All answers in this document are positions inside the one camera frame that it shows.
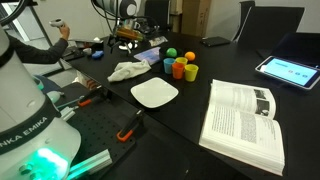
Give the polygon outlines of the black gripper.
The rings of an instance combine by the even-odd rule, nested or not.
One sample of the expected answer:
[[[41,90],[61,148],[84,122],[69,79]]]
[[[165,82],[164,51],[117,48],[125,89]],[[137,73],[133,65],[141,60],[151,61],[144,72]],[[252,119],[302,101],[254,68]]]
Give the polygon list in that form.
[[[119,47],[130,54],[137,43],[144,39],[144,35],[135,30],[133,25],[134,21],[130,19],[120,19],[115,23],[107,40],[107,45],[111,48],[110,52],[113,52],[115,47]]]

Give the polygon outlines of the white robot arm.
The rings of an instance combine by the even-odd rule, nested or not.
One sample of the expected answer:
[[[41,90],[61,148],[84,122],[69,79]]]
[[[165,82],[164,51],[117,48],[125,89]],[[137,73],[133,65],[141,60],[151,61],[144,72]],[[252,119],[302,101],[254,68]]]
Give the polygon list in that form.
[[[114,21],[114,26],[109,27],[110,36],[107,45],[114,47],[125,47],[128,53],[134,48],[137,41],[143,40],[135,26],[138,19],[141,0],[91,0],[93,6],[103,11],[103,17],[108,22]]]

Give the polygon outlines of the operator dark sleeve forearm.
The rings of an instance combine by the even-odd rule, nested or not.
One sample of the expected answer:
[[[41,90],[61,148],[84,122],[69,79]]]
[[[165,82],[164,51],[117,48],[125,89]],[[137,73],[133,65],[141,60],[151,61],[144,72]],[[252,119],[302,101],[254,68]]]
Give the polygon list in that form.
[[[68,42],[63,38],[46,50],[24,44],[11,35],[8,35],[8,39],[21,62],[28,64],[55,64],[68,47]]]

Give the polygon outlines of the white Franka robot base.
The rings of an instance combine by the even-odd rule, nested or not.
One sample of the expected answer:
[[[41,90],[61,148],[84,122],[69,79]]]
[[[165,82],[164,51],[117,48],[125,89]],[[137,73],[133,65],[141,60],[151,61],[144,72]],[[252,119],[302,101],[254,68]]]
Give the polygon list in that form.
[[[35,84],[0,30],[0,180],[66,180],[81,135]]]

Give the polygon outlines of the operator hand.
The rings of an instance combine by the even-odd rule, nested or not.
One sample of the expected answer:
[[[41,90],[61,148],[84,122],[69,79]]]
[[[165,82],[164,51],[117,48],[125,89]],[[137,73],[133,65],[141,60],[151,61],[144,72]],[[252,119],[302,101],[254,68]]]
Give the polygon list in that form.
[[[64,40],[68,40],[69,39],[69,35],[70,35],[70,28],[69,26],[64,23],[60,28],[59,31],[61,33],[61,38]]]

